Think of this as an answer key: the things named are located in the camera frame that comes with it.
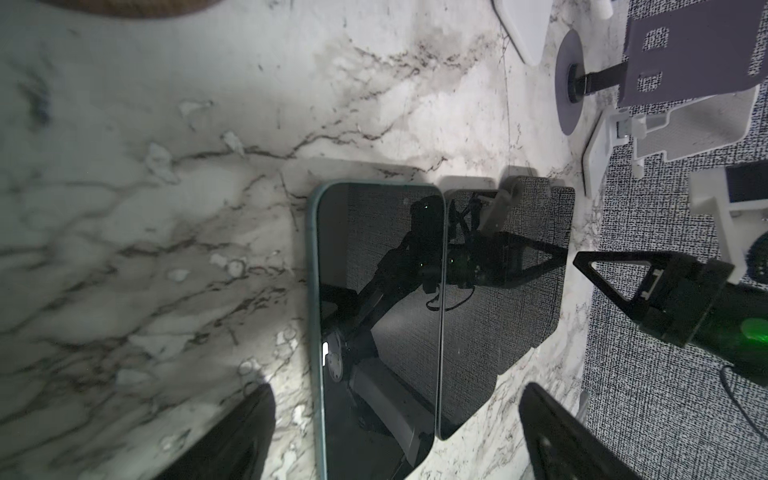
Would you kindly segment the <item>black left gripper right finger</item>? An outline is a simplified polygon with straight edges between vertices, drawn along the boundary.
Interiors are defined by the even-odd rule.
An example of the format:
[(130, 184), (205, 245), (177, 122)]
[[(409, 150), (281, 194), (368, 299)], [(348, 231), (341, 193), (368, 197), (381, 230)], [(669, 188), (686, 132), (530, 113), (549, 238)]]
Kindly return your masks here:
[(525, 386), (519, 415), (536, 479), (640, 479), (539, 384)]

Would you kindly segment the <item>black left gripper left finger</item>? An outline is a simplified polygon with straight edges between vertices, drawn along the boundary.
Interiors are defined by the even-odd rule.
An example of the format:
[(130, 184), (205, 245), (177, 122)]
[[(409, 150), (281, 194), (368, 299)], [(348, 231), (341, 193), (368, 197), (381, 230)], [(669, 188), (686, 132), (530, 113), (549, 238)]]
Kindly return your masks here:
[(276, 401), (270, 385), (250, 393), (159, 479), (259, 479), (276, 425)]

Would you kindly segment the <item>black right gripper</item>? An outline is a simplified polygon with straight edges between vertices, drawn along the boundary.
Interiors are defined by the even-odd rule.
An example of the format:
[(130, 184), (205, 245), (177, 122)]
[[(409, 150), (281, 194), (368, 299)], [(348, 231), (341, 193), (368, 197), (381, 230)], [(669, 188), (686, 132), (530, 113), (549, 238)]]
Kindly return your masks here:
[[(625, 298), (595, 268), (595, 263), (648, 265), (637, 297)], [(641, 330), (678, 347), (692, 341), (734, 270), (730, 263), (704, 263), (668, 252), (581, 251), (573, 265)]]

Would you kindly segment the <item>black phone white stripe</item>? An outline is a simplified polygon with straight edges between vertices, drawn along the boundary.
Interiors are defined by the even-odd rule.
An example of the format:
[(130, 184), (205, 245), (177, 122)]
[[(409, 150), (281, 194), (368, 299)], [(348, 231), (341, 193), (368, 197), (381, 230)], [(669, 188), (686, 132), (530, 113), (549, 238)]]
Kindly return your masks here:
[(307, 220), (316, 464), (403, 479), (430, 453), (445, 206), (434, 186), (334, 181)]

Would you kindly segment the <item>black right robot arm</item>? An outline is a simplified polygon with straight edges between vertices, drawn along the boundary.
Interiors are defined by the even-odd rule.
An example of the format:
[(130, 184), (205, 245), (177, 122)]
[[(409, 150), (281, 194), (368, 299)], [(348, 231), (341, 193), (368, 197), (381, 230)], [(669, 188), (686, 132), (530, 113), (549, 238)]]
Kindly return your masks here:
[[(593, 268), (598, 262), (649, 270), (625, 298)], [(743, 378), (767, 385), (767, 293), (731, 283), (734, 265), (650, 251), (582, 251), (573, 264), (644, 333), (678, 347), (693, 344), (729, 362)]]

